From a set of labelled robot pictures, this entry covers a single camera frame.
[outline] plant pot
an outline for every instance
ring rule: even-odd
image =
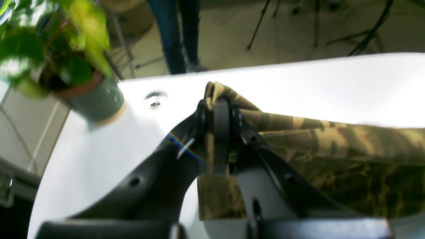
[[[106,124],[117,119],[125,109],[124,95],[117,84],[98,71],[90,83],[52,94],[89,122]]]

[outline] camouflage bag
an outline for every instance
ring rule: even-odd
[[[425,211],[425,129],[384,128],[261,112],[232,89],[208,83],[205,100],[225,97],[282,159],[311,184],[367,216]],[[199,219],[246,217],[235,178],[198,178]]]

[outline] white table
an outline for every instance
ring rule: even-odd
[[[90,128],[70,113],[41,181],[28,238],[35,237],[43,221],[80,212],[112,190],[195,111],[209,81],[233,88],[264,112],[424,127],[424,66],[425,54],[385,54],[122,82],[119,86],[128,107],[117,121]],[[157,110],[143,101],[154,90],[168,94]],[[233,230],[225,235],[213,235],[219,233],[213,230],[217,222],[198,221],[197,200],[194,182],[180,220],[191,238],[241,235],[241,221],[226,223]]]
[[[6,96],[8,89],[9,89],[9,84],[0,80],[0,106],[3,102],[4,97]]]

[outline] potted plant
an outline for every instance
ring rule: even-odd
[[[51,93],[89,122],[109,121],[123,111],[124,97],[105,57],[106,17],[93,0],[6,4],[9,14],[0,19],[2,80],[28,97]]]

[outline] person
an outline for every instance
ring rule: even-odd
[[[148,0],[161,33],[162,48],[170,74],[205,71],[198,57],[201,0]],[[181,13],[183,46],[180,41],[177,1]]]

